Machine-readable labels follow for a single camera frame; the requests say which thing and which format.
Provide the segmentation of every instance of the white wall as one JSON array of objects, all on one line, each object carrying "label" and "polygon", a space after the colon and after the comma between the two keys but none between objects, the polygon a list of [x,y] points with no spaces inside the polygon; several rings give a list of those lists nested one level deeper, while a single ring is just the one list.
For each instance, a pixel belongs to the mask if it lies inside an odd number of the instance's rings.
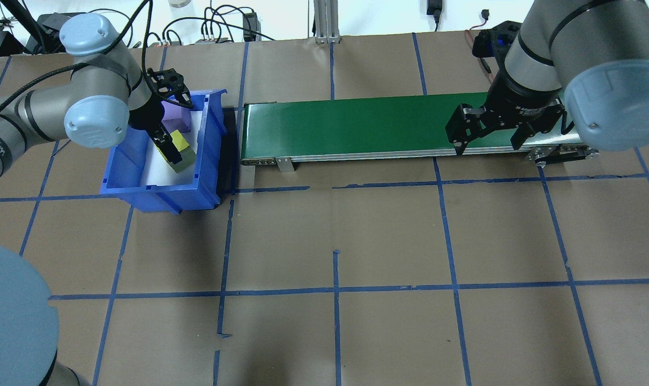
[{"label": "white wall", "polygon": [[[126,14],[136,9],[139,0],[25,0],[34,17],[52,12],[86,12],[93,8],[115,8]],[[224,3],[214,0],[217,7]],[[485,27],[493,27],[504,20],[522,21],[533,0],[444,0],[440,31],[460,30],[481,24],[479,14],[483,8],[491,12]],[[180,10],[170,8],[165,0],[155,0],[151,30],[162,32],[172,19],[181,16],[201,16],[209,0],[192,0],[191,5]],[[263,33],[275,39],[304,39],[312,27],[312,0],[241,0],[236,6],[255,8],[261,19]],[[427,0],[339,0],[339,28],[342,35],[401,34],[407,32],[434,31],[434,19],[425,15]],[[105,14],[118,29],[125,25],[124,17],[114,13]],[[145,31],[146,10],[134,23],[134,42],[142,41]],[[227,15],[229,24],[243,25],[237,14]],[[184,20],[173,29],[182,35],[184,44],[201,38],[200,21]],[[15,35],[26,42],[28,33],[16,24]],[[241,31],[234,30],[235,37],[242,39]]]}]

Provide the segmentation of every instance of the light blue joint cover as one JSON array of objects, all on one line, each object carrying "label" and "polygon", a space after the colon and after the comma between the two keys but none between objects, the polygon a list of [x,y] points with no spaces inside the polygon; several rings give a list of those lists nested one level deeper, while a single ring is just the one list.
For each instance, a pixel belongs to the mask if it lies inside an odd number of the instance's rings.
[{"label": "light blue joint cover", "polygon": [[101,14],[78,14],[60,28],[60,42],[74,56],[97,54],[117,39],[107,17]]},{"label": "light blue joint cover", "polygon": [[57,352],[50,289],[25,259],[0,247],[0,384],[40,384]]},{"label": "light blue joint cover", "polygon": [[599,151],[649,144],[649,61],[599,64],[570,81],[564,103],[582,141]]},{"label": "light blue joint cover", "polygon": [[120,144],[126,136],[129,108],[111,95],[93,95],[74,103],[65,114],[65,132],[84,147],[108,147]]}]

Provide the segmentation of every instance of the blue storage bin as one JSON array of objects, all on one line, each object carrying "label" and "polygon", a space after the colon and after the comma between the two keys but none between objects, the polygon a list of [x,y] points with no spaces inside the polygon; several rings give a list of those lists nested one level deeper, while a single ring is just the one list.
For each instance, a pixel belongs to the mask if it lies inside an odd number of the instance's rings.
[{"label": "blue storage bin", "polygon": [[148,185],[142,181],[146,152],[149,146],[155,145],[146,132],[129,128],[124,141],[110,150],[101,194],[116,196],[141,212],[180,213],[182,210],[207,210],[217,206],[220,145],[227,133],[223,123],[221,95],[226,92],[210,90],[191,93],[195,106],[191,111],[202,112],[202,119],[197,136],[196,161],[189,183]]}]

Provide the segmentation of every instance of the purple block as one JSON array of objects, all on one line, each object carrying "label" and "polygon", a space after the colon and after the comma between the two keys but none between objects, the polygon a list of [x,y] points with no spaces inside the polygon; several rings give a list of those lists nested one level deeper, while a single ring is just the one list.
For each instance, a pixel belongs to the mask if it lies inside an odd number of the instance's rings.
[{"label": "purple block", "polygon": [[165,107],[165,116],[162,117],[162,124],[168,132],[179,130],[179,132],[190,132],[191,130],[191,112],[172,103],[163,102]]}]

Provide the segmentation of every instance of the conveyor belt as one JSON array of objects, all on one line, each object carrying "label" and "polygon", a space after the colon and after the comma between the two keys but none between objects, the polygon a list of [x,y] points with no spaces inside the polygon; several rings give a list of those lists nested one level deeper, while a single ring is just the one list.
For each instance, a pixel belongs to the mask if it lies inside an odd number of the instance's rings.
[{"label": "conveyor belt", "polygon": [[[446,122],[459,103],[479,106],[486,93],[322,100],[246,105],[241,163],[342,161],[454,155]],[[512,130],[472,142],[466,154],[513,152]],[[576,144],[576,132],[537,135],[519,151]]]}]

